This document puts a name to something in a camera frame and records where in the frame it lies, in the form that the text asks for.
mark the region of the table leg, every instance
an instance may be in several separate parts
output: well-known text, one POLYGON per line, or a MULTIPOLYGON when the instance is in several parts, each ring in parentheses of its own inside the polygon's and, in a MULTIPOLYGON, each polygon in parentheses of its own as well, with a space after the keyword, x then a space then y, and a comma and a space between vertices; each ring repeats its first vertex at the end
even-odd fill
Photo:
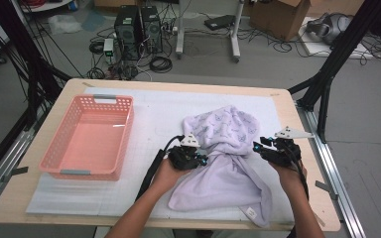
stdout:
POLYGON ((237 7, 237 13, 236 13, 236 19, 234 22, 234 28, 230 32, 231 46, 233 48, 233 59, 236 62, 240 61, 240 49, 239 49, 239 43, 237 39, 237 33, 239 31, 240 18, 242 16, 243 6, 244 6, 244 0, 239 0, 239 5, 237 7))
POLYGON ((178 37, 176 39, 176 56, 180 60, 184 53, 184 40, 185 40, 185 27, 184 27, 184 13, 191 0, 179 0, 179 25, 178 37))
POLYGON ((110 226, 97 226, 95 227, 93 238, 104 238, 110 231, 110 226))

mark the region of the black metal pole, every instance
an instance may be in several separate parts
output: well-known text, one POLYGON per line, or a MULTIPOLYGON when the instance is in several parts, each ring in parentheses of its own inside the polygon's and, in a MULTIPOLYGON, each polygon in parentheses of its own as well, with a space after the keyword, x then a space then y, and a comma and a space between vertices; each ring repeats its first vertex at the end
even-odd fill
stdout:
POLYGON ((324 131, 332 81, 380 14, 381 0, 365 0, 319 72, 314 77, 289 88, 292 94, 308 89, 298 100, 299 106, 305 110, 313 111, 320 99, 317 132, 323 143, 326 143, 324 131))
POLYGON ((67 81, 70 76, 49 65, 31 39, 24 24, 20 20, 13 1, 0 0, 0 26, 22 59, 12 58, 8 47, 0 38, 0 47, 8 53, 17 73, 29 82, 29 107, 0 144, 0 161, 18 137, 20 132, 28 129, 37 120, 37 109, 44 100, 56 100, 62 91, 55 76, 67 81))

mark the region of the human hand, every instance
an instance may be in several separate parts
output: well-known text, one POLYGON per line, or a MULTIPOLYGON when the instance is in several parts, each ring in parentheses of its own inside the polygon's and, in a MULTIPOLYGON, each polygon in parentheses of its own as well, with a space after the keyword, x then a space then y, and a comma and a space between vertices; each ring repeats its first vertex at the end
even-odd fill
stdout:
POLYGON ((189 171, 179 171, 173 168, 169 159, 163 159, 154 176, 151 188, 165 193, 175 186, 178 179, 189 171))
MULTIPOLYGON (((300 167, 302 168, 303 174, 306 178, 308 175, 308 171, 303 166, 302 161, 299 161, 299 163, 300 167)), ((300 180, 299 173, 296 170, 293 170, 291 168, 280 167, 275 165, 274 163, 269 164, 272 168, 274 168, 277 171, 280 177, 281 187, 287 195, 305 193, 305 189, 303 188, 303 184, 300 180)))

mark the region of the black cable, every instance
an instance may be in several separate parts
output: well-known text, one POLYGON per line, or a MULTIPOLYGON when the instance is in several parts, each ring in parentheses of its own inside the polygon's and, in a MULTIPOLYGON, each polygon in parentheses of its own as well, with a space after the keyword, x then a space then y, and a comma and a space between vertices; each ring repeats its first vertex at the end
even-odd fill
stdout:
POLYGON ((86 73, 86 76, 91 79, 104 79, 106 77, 104 71, 97 67, 97 65, 100 63, 100 60, 104 56, 103 50, 104 50, 104 42, 98 41, 93 42, 89 45, 88 49, 92 52, 91 57, 91 69, 86 73), (100 56, 98 58, 98 61, 95 61, 94 55, 100 56))
POLYGON ((175 15, 175 21, 176 21, 178 16, 176 15, 175 9, 173 8, 173 3, 170 3, 170 8, 172 9, 173 15, 175 15))
POLYGON ((165 73, 172 70, 172 61, 164 57, 154 57, 150 61, 150 70, 157 73, 165 73))
MULTIPOLYGON (((55 81, 50 69, 44 64, 43 56, 37 49, 33 39, 31 39, 24 24, 20 21, 11 2, 0 2, 0 25, 15 45, 19 54, 19 57, 17 57, 8 51, 10 52, 8 57, 19 75, 19 80, 23 79, 29 83, 28 92, 25 95, 29 102, 28 126, 31 126, 37 120, 35 110, 39 107, 40 103, 38 104, 38 102, 56 100, 62 88, 55 81)), ((6 44, 4 44, 3 49, 8 50, 6 44)))
MULTIPOLYGON (((298 55, 302 58, 309 58, 314 57, 319 54, 330 54, 331 49, 329 51, 320 51, 316 52, 314 54, 302 54, 302 52, 299 49, 298 44, 305 44, 305 43, 322 43, 322 41, 311 41, 306 42, 302 41, 303 35, 306 33, 304 31, 300 36, 298 36, 295 40, 283 42, 281 40, 275 39, 271 37, 272 32, 270 31, 262 31, 257 29, 247 29, 247 30, 239 30, 239 33, 237 34, 237 37, 239 40, 247 40, 249 39, 249 43, 254 40, 258 36, 262 36, 267 39, 268 46, 273 47, 273 49, 280 53, 288 53, 296 49, 296 52, 298 55)), ((353 53, 359 55, 359 62, 361 65, 366 65, 368 62, 367 55, 372 55, 375 59, 381 60, 381 37, 379 36, 373 36, 371 34, 367 34, 364 39, 362 40, 361 44, 365 47, 366 51, 356 51, 354 50, 353 53)))
POLYGON ((172 12, 173 14, 175 15, 175 18, 174 19, 171 19, 171 25, 172 25, 172 22, 176 21, 176 18, 178 18, 178 16, 176 16, 176 13, 175 13, 175 10, 173 9, 173 6, 172 6, 172 3, 168 3, 167 4, 167 7, 165 9, 162 10, 162 12, 164 12, 166 10, 166 12, 164 13, 164 16, 163 16, 163 19, 162 19, 162 23, 165 23, 165 19, 166 19, 166 16, 169 12, 169 8, 172 8, 172 12))
POLYGON ((190 6, 190 4, 191 4, 191 1, 192 1, 192 0, 190 0, 190 1, 189 1, 189 3, 188 3, 188 5, 187 5, 187 7, 185 8, 185 10, 183 11, 183 13, 181 14, 181 16, 180 16, 180 17, 182 17, 182 16, 184 15, 185 11, 188 9, 188 7, 189 7, 189 6, 190 6))
MULTIPOLYGON (((290 160, 292 160, 293 164, 296 165, 296 168, 297 168, 297 173, 299 174, 299 178, 300 178, 300 181, 302 182, 302 185, 303 185, 303 189, 305 190, 305 195, 307 197, 307 199, 309 200, 309 187, 308 187, 308 183, 306 181, 306 176, 305 174, 303 173, 303 168, 300 166, 299 164, 299 161, 297 160, 297 157, 296 155, 293 153, 293 151, 283 145, 285 151, 287 152, 286 155, 289 156, 290 160)), ((293 229, 290 231, 290 234, 287 236, 287 238, 296 238, 297 237, 297 234, 296 234, 296 225, 293 226, 293 229)))
POLYGON ((135 198, 135 201, 137 201, 142 196, 142 194, 144 194, 144 192, 148 189, 148 187, 150 186, 151 180, 153 179, 154 175, 156 174, 156 171, 159 168, 160 163, 163 161, 163 158, 166 155, 167 150, 169 149, 169 147, 172 144, 172 142, 175 141, 176 139, 181 141, 184 137, 185 136, 176 136, 176 137, 172 138, 167 143, 167 145, 166 145, 166 147, 165 147, 165 149, 163 151, 159 150, 159 152, 157 153, 156 158, 154 159, 153 163, 150 165, 150 167, 147 170, 147 173, 144 176, 144 179, 142 181, 142 184, 141 184, 141 187, 140 187, 140 189, 138 191, 138 194, 137 194, 137 196, 135 198))
POLYGON ((110 38, 110 35, 112 35, 113 33, 115 33, 115 31, 113 31, 113 27, 106 28, 106 29, 103 29, 103 30, 99 31, 98 33, 96 33, 96 37, 91 38, 89 41, 91 43, 93 43, 93 42, 104 41, 104 39, 114 39, 114 37, 110 38), (101 33, 106 32, 108 30, 111 30, 111 32, 109 34, 107 34, 106 36, 101 35, 101 33))
POLYGON ((79 72, 78 68, 73 64, 73 62, 67 57, 67 55, 64 53, 64 51, 60 48, 60 46, 55 42, 54 38, 47 32, 45 33, 48 35, 48 37, 52 40, 52 42, 55 44, 55 46, 60 50, 60 52, 63 54, 63 56, 66 58, 66 60, 70 63, 70 65, 75 69, 75 71, 79 74, 80 77, 83 77, 82 74, 79 72))
MULTIPOLYGON (((31 10, 31 6, 30 5, 26 5, 26 9, 28 9, 29 13, 31 14, 31 18, 33 19, 35 25, 36 25, 36 28, 39 29, 39 26, 38 26, 38 22, 36 21, 36 18, 34 17, 34 15, 32 14, 32 10, 31 10)), ((30 24, 27 24, 27 26, 30 28, 30 30, 33 32, 33 29, 31 28, 30 24)), ((43 47, 45 48, 46 50, 46 53, 48 54, 46 56, 45 54, 45 51, 43 50, 42 48, 42 45, 39 43, 39 39, 35 38, 36 42, 37 42, 37 46, 39 46, 40 50, 42 51, 42 56, 45 56, 45 59, 47 61, 50 62, 51 65, 53 65, 54 63, 52 62, 52 58, 51 58, 51 55, 49 54, 49 51, 48 51, 48 47, 45 43, 45 40, 43 39, 43 36, 42 36, 42 31, 39 31, 39 35, 40 35, 40 39, 42 40, 42 43, 43 43, 43 47)))
POLYGON ((208 14, 206 14, 206 13, 199 13, 199 14, 202 14, 202 15, 204 15, 205 17, 207 17, 208 19, 212 19, 211 17, 209 17, 209 15, 208 14))
POLYGON ((22 83, 22 80, 28 82, 28 78, 27 76, 25 75, 25 69, 24 68, 20 68, 19 64, 21 64, 22 60, 19 59, 14 52, 12 52, 9 47, 5 44, 4 40, 0 37, 0 47, 3 51, 5 51, 7 53, 7 57, 8 59, 10 60, 10 62, 12 63, 12 65, 15 67, 16 71, 17 71, 17 74, 18 74, 18 79, 20 80, 20 84, 21 84, 21 88, 23 90, 23 93, 24 93, 24 96, 26 98, 28 98, 28 95, 27 95, 27 91, 26 91, 26 88, 24 87, 24 84, 22 83))
POLYGON ((189 31, 185 31, 185 33, 186 34, 189 34, 189 33, 203 33, 203 34, 212 35, 212 36, 227 36, 230 33, 230 29, 228 29, 227 32, 225 32, 225 33, 212 33, 212 32, 207 32, 207 31, 199 30, 199 29, 191 29, 189 31))
POLYGON ((168 54, 165 52, 165 50, 163 50, 163 53, 164 53, 164 54, 166 54, 167 58, 169 58, 169 57, 170 57, 170 55, 172 54, 172 51, 173 51, 173 47, 172 47, 172 45, 170 44, 170 42, 169 42, 169 40, 168 40, 168 39, 166 39, 166 38, 163 38, 163 40, 165 40, 165 43, 167 43, 167 45, 169 45, 169 49, 170 49, 170 51, 169 51, 169 53, 168 53, 168 54))
POLYGON ((120 69, 121 69, 121 73, 119 74, 123 74, 123 76, 125 77, 125 80, 128 80, 128 81, 132 80, 139 74, 138 68, 133 64, 128 63, 126 65, 122 65, 120 69))

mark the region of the forearm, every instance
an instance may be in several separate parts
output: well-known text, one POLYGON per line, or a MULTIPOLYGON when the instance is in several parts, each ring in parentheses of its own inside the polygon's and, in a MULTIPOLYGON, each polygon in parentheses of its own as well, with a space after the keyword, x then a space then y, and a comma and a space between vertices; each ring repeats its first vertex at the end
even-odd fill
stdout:
POLYGON ((149 188, 110 229, 106 238, 139 237, 162 191, 149 188))
POLYGON ((309 201, 303 193, 288 192, 296 223, 297 237, 324 237, 309 201))

